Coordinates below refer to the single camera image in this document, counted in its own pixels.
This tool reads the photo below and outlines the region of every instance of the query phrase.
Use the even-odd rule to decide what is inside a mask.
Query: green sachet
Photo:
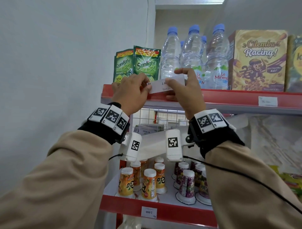
[[[133,74],[133,49],[116,52],[114,57],[113,82],[120,83],[123,77]]]
[[[160,49],[149,49],[139,46],[133,47],[134,73],[145,73],[150,81],[158,80],[160,63]]]

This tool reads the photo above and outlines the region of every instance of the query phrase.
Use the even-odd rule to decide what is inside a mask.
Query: black cable
[[[200,160],[197,160],[195,158],[192,158],[192,157],[189,157],[189,156],[183,156],[184,158],[188,158],[188,159],[191,159],[191,160],[195,160],[195,161],[199,161],[200,163],[203,163],[205,165],[208,165],[212,168],[216,168],[216,169],[220,169],[222,171],[227,171],[227,172],[230,172],[230,173],[234,173],[234,174],[238,174],[240,176],[244,176],[246,178],[249,178],[250,180],[252,181],[255,181],[256,183],[266,187],[268,190],[270,190],[272,193],[274,193],[277,197],[279,197],[281,200],[287,202],[290,206],[292,206],[294,209],[296,209],[300,214],[302,214],[302,211],[297,208],[294,204],[292,204],[289,200],[287,200],[286,198],[284,198],[281,194],[279,194],[278,192],[276,192],[274,189],[270,188],[269,186],[267,186],[266,184],[262,183],[261,181],[258,181],[257,179],[245,174],[245,173],[241,173],[241,172],[238,172],[238,171],[235,171],[235,170],[232,170],[232,169],[227,169],[227,168],[223,168],[223,167],[219,167],[219,166],[216,166],[216,165],[212,165],[210,163],[207,163],[207,162],[204,162],[204,161],[200,161]]]
[[[111,158],[109,158],[109,160],[111,160],[112,158],[114,158],[114,157],[116,157],[116,156],[123,156],[123,154],[120,153],[120,154],[114,155],[114,156],[112,156]]]

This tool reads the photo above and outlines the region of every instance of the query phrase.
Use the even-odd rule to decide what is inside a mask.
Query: price label
[[[182,85],[185,85],[185,78],[183,76],[183,74],[175,76],[175,77],[171,77],[172,79],[175,79],[177,82],[179,82]],[[170,88],[166,82],[165,79],[159,79],[156,81],[152,81],[150,83],[147,83],[148,85],[151,84],[152,85],[152,89],[150,91],[150,94],[153,93],[158,93],[158,92],[165,92],[165,91],[171,91],[172,88]]]
[[[278,98],[259,96],[258,105],[260,107],[278,107]]]
[[[157,208],[147,208],[147,207],[142,206],[141,217],[156,219],[157,218]]]

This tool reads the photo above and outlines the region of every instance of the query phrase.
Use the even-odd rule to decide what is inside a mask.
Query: store shelf
[[[198,201],[194,205],[185,205],[175,198],[177,189],[173,187],[174,180],[171,178],[171,174],[167,173],[165,176],[168,191],[166,194],[158,195],[158,203],[116,197],[119,177],[120,173],[105,187],[100,205],[101,210],[140,217],[142,207],[157,208],[158,220],[217,228],[211,206],[201,204]]]
[[[227,90],[202,90],[207,109],[218,109],[227,114],[272,114],[302,115],[302,94],[287,92],[250,92]],[[148,95],[144,107],[155,109],[182,110],[177,102],[166,99],[167,92]],[[109,103],[113,96],[111,85],[105,84],[101,96],[102,103]],[[277,97],[278,107],[260,107],[259,96]]]

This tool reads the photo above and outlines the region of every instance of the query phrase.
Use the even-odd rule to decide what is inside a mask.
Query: jacket sleeve
[[[205,161],[256,178],[302,209],[290,188],[263,161],[251,156],[247,147],[226,141],[208,152]],[[206,170],[219,228],[302,228],[302,215],[262,185],[209,166]]]
[[[48,157],[0,198],[1,229],[92,229],[112,146],[82,130],[63,134]]]

